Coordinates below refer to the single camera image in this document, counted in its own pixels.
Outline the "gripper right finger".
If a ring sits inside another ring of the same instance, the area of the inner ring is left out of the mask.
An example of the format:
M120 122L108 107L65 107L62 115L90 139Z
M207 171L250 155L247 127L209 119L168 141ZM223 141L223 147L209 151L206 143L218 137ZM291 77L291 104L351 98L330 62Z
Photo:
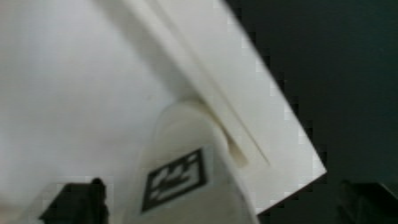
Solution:
M398 182L341 181L335 224L398 224Z

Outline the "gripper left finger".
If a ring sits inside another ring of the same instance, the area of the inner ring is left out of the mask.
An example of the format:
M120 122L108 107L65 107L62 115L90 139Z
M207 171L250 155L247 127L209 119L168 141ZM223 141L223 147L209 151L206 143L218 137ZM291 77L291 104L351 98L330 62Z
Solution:
M106 186L99 178L67 183L39 216L44 224L108 224Z

